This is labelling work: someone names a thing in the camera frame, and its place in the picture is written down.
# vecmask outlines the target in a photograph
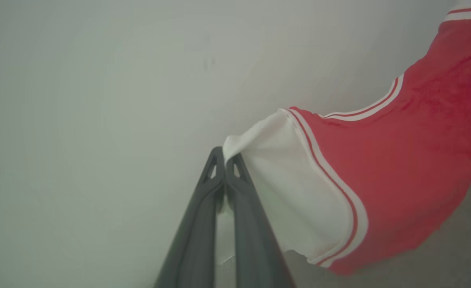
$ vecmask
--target red and white garment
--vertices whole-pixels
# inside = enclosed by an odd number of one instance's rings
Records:
[[[241,152],[282,249],[347,274],[416,248],[471,182],[471,1],[378,102],[321,116],[282,109]]]

